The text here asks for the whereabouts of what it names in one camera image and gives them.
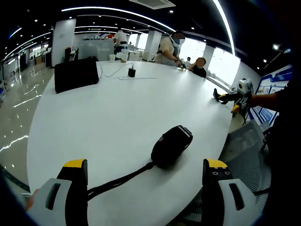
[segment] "office desk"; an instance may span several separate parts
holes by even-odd
[[[64,163],[88,160],[88,188],[136,171],[150,161],[154,144],[176,125],[193,141],[173,170],[157,167],[88,203],[94,225],[163,226],[179,214],[202,186],[203,159],[217,159],[231,120],[231,105],[213,98],[217,88],[193,73],[167,65],[133,62],[92,86],[56,94],[54,77],[37,106],[28,140],[27,170],[33,192],[56,178]],[[122,63],[97,62],[106,75]]]

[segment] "charger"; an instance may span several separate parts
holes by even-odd
[[[136,74],[136,70],[134,69],[134,65],[132,66],[132,68],[129,68],[128,69],[128,73],[127,75],[131,78],[134,78],[135,77],[135,74]]]

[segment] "sleeve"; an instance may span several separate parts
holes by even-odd
[[[160,42],[160,50],[164,53],[165,51],[169,50],[169,42],[167,38],[164,38]]]
[[[276,92],[280,111],[297,103],[298,87],[296,76],[293,76],[283,90]]]

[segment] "air conditioner vent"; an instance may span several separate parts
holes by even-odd
[[[175,7],[175,4],[173,4],[168,0],[129,0],[129,1],[146,6],[151,9]]]

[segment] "cable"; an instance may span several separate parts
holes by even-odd
[[[254,195],[266,194],[269,192],[269,187],[260,191],[253,192]]]
[[[145,78],[131,78],[127,77],[117,77],[119,80],[133,80],[133,79],[157,79],[157,77],[145,77]]]
[[[249,116],[249,112],[246,114],[246,117],[244,118],[244,123],[242,124],[242,126],[245,125],[246,119],[247,119],[248,116]]]
[[[134,64],[133,64],[133,63],[128,63],[128,64],[125,64],[125,65],[122,65],[117,71],[115,71],[113,74],[111,74],[111,75],[109,75],[109,76],[105,75],[105,73],[104,73],[104,71],[103,71],[103,66],[100,65],[100,68],[101,68],[101,70],[102,70],[102,73],[101,73],[100,77],[102,76],[102,74],[104,74],[105,77],[109,78],[109,77],[113,76],[114,74],[116,74],[121,68],[123,68],[123,67],[126,66],[126,65],[132,65],[132,67],[134,67]]]
[[[109,191],[115,187],[118,187],[120,185],[123,185],[125,182],[129,181],[130,179],[136,177],[137,175],[147,171],[147,170],[150,170],[151,168],[154,167],[154,163],[153,162],[149,162],[147,163],[145,166],[143,166],[142,168],[140,168],[139,170],[131,173],[131,174],[128,174],[124,177],[121,177],[121,178],[118,178],[116,180],[113,180],[113,181],[110,181],[104,185],[100,185],[98,187],[94,187],[94,188],[91,188],[87,191],[87,194],[88,194],[88,201],[93,199],[94,197],[96,197],[97,195],[101,194],[101,193],[104,193],[106,191]]]

